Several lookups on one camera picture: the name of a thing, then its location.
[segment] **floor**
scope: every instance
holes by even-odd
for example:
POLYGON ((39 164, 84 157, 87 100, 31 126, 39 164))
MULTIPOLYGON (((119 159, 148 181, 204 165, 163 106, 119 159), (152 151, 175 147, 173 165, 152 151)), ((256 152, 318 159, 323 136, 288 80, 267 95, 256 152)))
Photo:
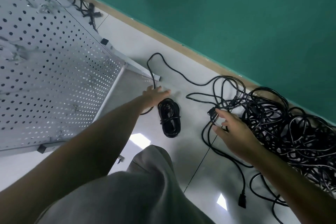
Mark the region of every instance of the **floor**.
MULTIPOLYGON (((95 20, 99 34, 140 65, 146 67, 148 58, 153 53, 160 52, 168 64, 194 82, 204 83, 218 75, 111 15, 102 13, 103 16, 95 20)), ((248 188, 246 209, 238 206, 237 200, 243 184, 238 170, 233 163, 215 154, 201 140, 201 131, 209 121, 207 112, 212 105, 197 103, 186 99, 185 96, 192 92, 211 93, 211 85, 198 87, 188 83, 179 74, 167 68, 159 56, 154 57, 149 65, 154 73, 162 76, 159 85, 172 90, 171 98, 181 108, 181 133, 175 138, 165 137, 157 109, 154 108, 138 119, 132 136, 121 153, 123 160, 117 160, 110 173, 126 170, 133 156, 147 145, 158 145, 170 154, 177 180, 186 197, 216 224, 278 223, 272 216, 271 203, 259 199, 248 188)), ((151 84, 151 79, 124 70, 101 115, 140 95, 151 84)), ((230 98, 232 94, 232 88, 226 86, 225 96, 230 98)), ((215 139, 215 136, 211 131, 213 146, 232 154, 221 139, 215 139)), ((0 174, 4 174, 5 177, 0 181, 0 191, 31 170, 46 156, 47 154, 30 152, 0 158, 0 174)), ((246 168, 243 168, 243 172, 247 181, 257 173, 254 169, 246 168)), ((269 196, 260 181, 255 182, 254 188, 256 192, 269 196)), ((299 224, 289 208, 276 206, 275 211, 282 222, 299 224)))

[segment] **perforated metal panel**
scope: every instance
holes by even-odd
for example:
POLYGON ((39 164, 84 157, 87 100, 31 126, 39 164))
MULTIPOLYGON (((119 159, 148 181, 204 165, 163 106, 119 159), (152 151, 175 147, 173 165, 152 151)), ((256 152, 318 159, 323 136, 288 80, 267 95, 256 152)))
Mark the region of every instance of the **perforated metal panel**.
POLYGON ((124 65, 102 49, 55 0, 0 0, 0 150, 87 127, 124 65))

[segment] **hand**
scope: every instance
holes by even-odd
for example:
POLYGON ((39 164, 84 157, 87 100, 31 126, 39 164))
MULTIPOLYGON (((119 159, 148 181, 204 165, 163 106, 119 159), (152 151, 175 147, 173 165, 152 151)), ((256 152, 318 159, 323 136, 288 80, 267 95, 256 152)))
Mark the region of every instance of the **hand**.
POLYGON ((162 100, 167 98, 170 95, 170 90, 160 92, 162 89, 161 86, 158 86, 156 89, 153 89, 153 85, 148 86, 147 90, 142 92, 142 97, 145 100, 145 108, 158 105, 162 100))
POLYGON ((263 146, 238 116, 220 109, 216 109, 216 112, 221 118, 226 119, 222 125, 227 126, 229 132, 224 131, 218 126, 213 126, 212 129, 225 142, 230 151, 241 159, 251 163, 256 154, 264 150, 263 146))

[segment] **green wall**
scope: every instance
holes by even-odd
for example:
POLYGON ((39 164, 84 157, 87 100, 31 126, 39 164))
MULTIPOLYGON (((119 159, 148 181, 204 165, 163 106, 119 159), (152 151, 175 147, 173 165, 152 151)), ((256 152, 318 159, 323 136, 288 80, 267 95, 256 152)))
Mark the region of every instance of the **green wall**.
POLYGON ((336 123, 336 0, 101 0, 336 123))

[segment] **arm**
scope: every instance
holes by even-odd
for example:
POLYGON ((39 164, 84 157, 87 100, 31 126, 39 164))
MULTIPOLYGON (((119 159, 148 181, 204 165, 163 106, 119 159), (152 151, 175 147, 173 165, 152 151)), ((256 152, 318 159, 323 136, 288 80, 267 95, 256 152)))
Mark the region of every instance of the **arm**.
POLYGON ((107 175, 141 112, 170 94, 160 89, 150 86, 142 96, 109 112, 0 192, 0 223, 33 224, 54 201, 107 175))
POLYGON ((278 190, 302 224, 333 223, 336 219, 336 200, 286 162, 266 150, 252 131, 237 116, 216 109, 229 133, 213 126, 215 133, 237 156, 252 164, 278 190))

